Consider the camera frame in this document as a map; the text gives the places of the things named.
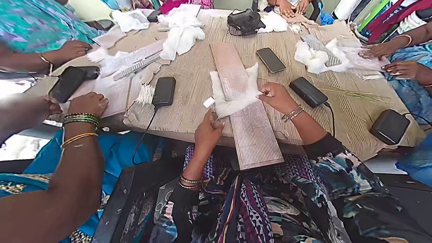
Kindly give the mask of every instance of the grooved board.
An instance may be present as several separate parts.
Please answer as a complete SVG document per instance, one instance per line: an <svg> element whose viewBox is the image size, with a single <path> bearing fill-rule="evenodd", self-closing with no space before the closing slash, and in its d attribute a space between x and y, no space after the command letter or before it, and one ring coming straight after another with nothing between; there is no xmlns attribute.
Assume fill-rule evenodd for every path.
<svg viewBox="0 0 432 243"><path fill-rule="evenodd" d="M216 69L228 101L248 89L248 74L233 44L210 44ZM283 162L263 103L257 101L229 116L240 169Z"/></svg>

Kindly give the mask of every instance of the black phone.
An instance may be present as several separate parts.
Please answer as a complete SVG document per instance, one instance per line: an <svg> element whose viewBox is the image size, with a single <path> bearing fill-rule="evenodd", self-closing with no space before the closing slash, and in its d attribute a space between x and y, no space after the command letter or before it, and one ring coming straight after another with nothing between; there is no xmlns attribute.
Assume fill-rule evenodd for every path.
<svg viewBox="0 0 432 243"><path fill-rule="evenodd" d="M175 78L160 77L155 88L152 104L154 106L170 106L174 101Z"/></svg>
<svg viewBox="0 0 432 243"><path fill-rule="evenodd" d="M383 111L369 130L372 135L387 145L400 142L411 121L394 110Z"/></svg>
<svg viewBox="0 0 432 243"><path fill-rule="evenodd" d="M50 97L65 103L84 82L86 71L77 67L68 67L58 77L57 83L49 92Z"/></svg>
<svg viewBox="0 0 432 243"><path fill-rule="evenodd" d="M271 73L285 70L285 65L269 47L258 50L257 54Z"/></svg>
<svg viewBox="0 0 432 243"><path fill-rule="evenodd" d="M289 87L312 108L315 108L328 100L326 95L303 77L292 81L289 84Z"/></svg>

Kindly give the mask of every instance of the black power bank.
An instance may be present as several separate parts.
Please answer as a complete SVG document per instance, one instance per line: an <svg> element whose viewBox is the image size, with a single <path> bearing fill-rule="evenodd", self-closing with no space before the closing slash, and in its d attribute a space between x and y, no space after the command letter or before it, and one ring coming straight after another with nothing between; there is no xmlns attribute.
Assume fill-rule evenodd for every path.
<svg viewBox="0 0 432 243"><path fill-rule="evenodd" d="M154 106L170 106L174 101L175 78L160 77L155 88L152 104Z"/></svg>
<svg viewBox="0 0 432 243"><path fill-rule="evenodd" d="M383 111L369 130L372 135L387 145L400 142L411 121L394 110Z"/></svg>
<svg viewBox="0 0 432 243"><path fill-rule="evenodd" d="M303 77L292 81L289 84L289 87L312 108L315 108L328 100L327 96Z"/></svg>

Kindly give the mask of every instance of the black device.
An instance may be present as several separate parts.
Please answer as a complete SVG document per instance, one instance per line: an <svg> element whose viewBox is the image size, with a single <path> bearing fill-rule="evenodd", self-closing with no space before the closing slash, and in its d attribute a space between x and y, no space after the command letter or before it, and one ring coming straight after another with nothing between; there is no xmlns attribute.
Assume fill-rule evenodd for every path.
<svg viewBox="0 0 432 243"><path fill-rule="evenodd" d="M155 88L152 104L154 106L170 106L174 100L175 78L160 77Z"/></svg>
<svg viewBox="0 0 432 243"><path fill-rule="evenodd" d="M271 73L285 70L286 67L283 62L269 47L258 50L257 54Z"/></svg>
<svg viewBox="0 0 432 243"><path fill-rule="evenodd" d="M58 76L58 81L49 95L58 102L65 103L84 81L98 78L99 73L100 69L96 66L67 67Z"/></svg>
<svg viewBox="0 0 432 243"><path fill-rule="evenodd" d="M394 110L383 111L369 130L372 135L387 145L400 142L411 121Z"/></svg>
<svg viewBox="0 0 432 243"><path fill-rule="evenodd" d="M148 19L150 22L158 22L158 16L161 15L161 14L162 14L161 11L159 11L159 10L155 10L155 11L151 12L151 13L147 16L147 19Z"/></svg>
<svg viewBox="0 0 432 243"><path fill-rule="evenodd" d="M328 100L327 96L303 77L292 81L289 84L289 87L312 108L315 108Z"/></svg>
<svg viewBox="0 0 432 243"><path fill-rule="evenodd" d="M266 25L261 21L260 14L253 11L251 8L240 13L231 13L228 15L226 23L229 28L229 33L237 36L253 35L258 33L260 28L266 27Z"/></svg>

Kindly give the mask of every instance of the charging cable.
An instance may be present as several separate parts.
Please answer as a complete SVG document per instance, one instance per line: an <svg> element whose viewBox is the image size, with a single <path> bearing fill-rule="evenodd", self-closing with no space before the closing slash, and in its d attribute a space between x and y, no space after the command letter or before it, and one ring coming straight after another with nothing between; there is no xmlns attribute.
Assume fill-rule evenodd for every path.
<svg viewBox="0 0 432 243"><path fill-rule="evenodd" d="M333 109L331 108L331 105L328 102L324 102L324 105L327 106L328 108L330 108L331 111L331 119L333 120L333 137L335 135L335 130L334 130L334 112Z"/></svg>
<svg viewBox="0 0 432 243"><path fill-rule="evenodd" d="M141 163L142 163L142 162L135 163L135 154L137 153L138 148L139 148L141 142L143 141L145 135L147 134L147 131L149 130L150 125L152 124L153 119L155 118L155 116L156 116L156 112L158 112L158 110L159 110L159 106L155 106L155 112L153 113L153 117L152 117L152 119L150 120L149 125L148 125L147 128L146 128L146 131L144 132L143 136L141 137L140 141L138 142L137 147L135 148L135 151L133 152L133 156L132 156L132 164L134 164L134 165L137 165L137 164L141 164Z"/></svg>
<svg viewBox="0 0 432 243"><path fill-rule="evenodd" d="M410 113L410 112L405 113L405 114L402 114L402 115L403 115L403 116L406 116L406 115L416 116L416 117L418 117L418 118L424 120L424 121L425 121L427 124L429 124L430 126L432 126L432 122L430 122L428 119L426 119L426 118L424 118L424 117L422 117L422 116L420 116L420 115L417 115L417 114L414 114L414 113Z"/></svg>

